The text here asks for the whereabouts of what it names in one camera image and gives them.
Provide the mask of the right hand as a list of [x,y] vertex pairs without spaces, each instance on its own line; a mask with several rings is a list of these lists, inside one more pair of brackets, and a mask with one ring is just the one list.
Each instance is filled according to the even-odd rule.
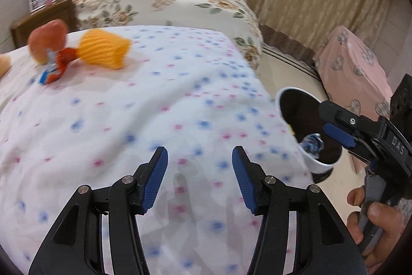
[[[359,187],[351,190],[347,196],[348,204],[361,206],[365,199],[365,188]],[[352,212],[347,219],[347,228],[356,244],[363,240],[363,233],[358,225],[359,212]],[[374,202],[367,212],[368,219],[382,228],[382,236],[374,249],[364,251],[365,264],[368,274],[373,274],[394,249],[401,233],[404,230],[404,217],[399,209],[386,204]]]

